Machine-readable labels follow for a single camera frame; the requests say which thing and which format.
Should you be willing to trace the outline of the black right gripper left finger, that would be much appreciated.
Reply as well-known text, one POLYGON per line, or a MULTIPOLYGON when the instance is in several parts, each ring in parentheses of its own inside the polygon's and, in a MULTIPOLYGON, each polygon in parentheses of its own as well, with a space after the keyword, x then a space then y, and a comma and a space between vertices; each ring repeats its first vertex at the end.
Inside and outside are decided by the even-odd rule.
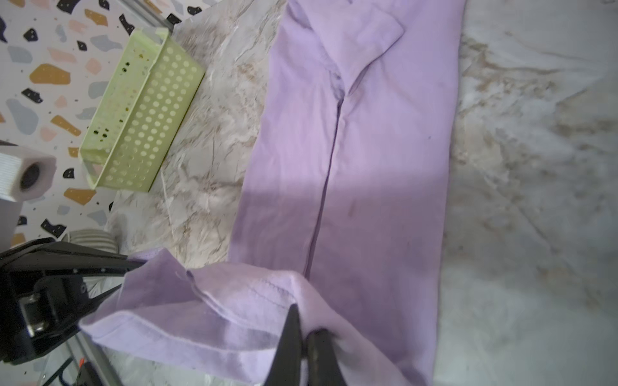
POLYGON ((264 386, 299 386, 303 359, 303 338, 299 307, 288 310, 281 338, 264 386))

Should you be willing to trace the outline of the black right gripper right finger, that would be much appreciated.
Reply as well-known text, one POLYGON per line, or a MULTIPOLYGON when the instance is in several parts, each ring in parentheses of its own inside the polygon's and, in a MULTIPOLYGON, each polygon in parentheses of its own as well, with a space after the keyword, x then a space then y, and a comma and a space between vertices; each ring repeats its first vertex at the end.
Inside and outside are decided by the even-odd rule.
POLYGON ((346 386, 328 330, 312 331, 306 339, 308 386, 346 386))

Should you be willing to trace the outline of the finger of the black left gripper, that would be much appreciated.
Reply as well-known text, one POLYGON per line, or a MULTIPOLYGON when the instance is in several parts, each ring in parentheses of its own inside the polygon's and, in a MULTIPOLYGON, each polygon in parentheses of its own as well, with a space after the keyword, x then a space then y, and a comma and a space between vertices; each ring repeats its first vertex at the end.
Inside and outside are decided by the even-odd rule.
POLYGON ((79 331, 78 323, 85 316, 90 315, 95 312, 95 310, 103 303, 104 300, 108 299, 114 292, 118 291, 121 286, 115 286, 112 289, 109 289, 102 294, 96 295, 94 298, 91 298, 88 293, 88 289, 85 283, 79 283, 78 285, 72 286, 72 305, 74 308, 73 317, 73 327, 72 333, 77 333, 79 331))
POLYGON ((123 276, 143 262, 52 238, 29 241, 1 253, 1 271, 45 275, 123 276))

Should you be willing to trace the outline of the lilac t-shirt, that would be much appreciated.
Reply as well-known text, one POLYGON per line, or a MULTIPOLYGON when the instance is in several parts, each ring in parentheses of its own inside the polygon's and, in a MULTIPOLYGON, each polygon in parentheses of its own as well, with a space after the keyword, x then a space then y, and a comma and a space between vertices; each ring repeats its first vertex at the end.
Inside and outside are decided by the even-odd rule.
POLYGON ((347 384, 431 384, 464 8, 289 1, 227 261, 143 253, 82 331, 262 384, 298 307, 347 384))

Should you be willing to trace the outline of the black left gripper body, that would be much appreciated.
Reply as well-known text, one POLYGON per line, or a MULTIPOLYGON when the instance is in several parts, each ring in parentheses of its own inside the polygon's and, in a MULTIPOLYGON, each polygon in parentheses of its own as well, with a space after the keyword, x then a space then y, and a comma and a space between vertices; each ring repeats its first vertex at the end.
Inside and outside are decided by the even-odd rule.
POLYGON ((24 364, 71 339, 82 303, 80 278, 1 273, 1 361, 24 364))

